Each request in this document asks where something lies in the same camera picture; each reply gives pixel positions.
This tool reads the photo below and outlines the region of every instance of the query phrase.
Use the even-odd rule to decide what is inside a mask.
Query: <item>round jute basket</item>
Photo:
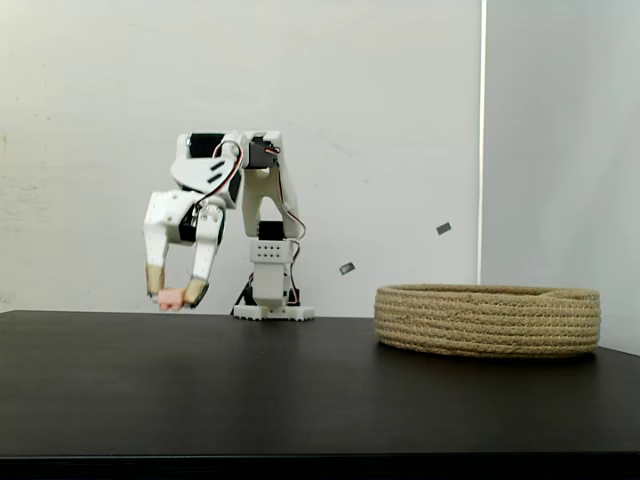
[[[398,285],[378,289],[376,331],[394,347],[469,357],[570,357],[600,337],[600,294],[560,288]]]

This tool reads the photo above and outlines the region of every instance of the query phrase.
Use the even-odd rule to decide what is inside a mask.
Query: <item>small pink block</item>
[[[184,288],[163,288],[158,292],[161,310],[180,310],[184,306]]]

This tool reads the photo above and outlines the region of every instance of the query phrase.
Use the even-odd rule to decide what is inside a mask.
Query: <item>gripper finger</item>
[[[196,258],[193,275],[184,294],[185,304],[195,308],[209,288],[209,275],[218,252],[224,228],[224,211],[207,205],[199,213],[196,228]]]
[[[169,249],[166,227],[145,223],[144,243],[147,253],[147,293],[155,296],[164,288],[164,265]]]

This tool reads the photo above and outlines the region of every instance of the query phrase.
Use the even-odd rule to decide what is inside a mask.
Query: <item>table surface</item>
[[[0,457],[640,452],[640,357],[473,360],[371,319],[0,315]]]

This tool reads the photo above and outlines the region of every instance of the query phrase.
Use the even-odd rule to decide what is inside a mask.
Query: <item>white robotic arm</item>
[[[312,308],[300,306],[292,279],[305,226],[298,218],[280,133],[181,135],[171,174],[181,190],[154,192],[144,224],[147,292],[161,308],[194,308],[202,300],[222,241],[226,209],[236,208],[244,178],[243,218],[246,234],[253,237],[254,273],[241,295],[245,305],[236,305],[234,315],[255,320],[313,318]],[[262,221],[264,197],[274,201],[281,222]],[[171,243],[196,245],[193,274],[184,290],[164,285]]]

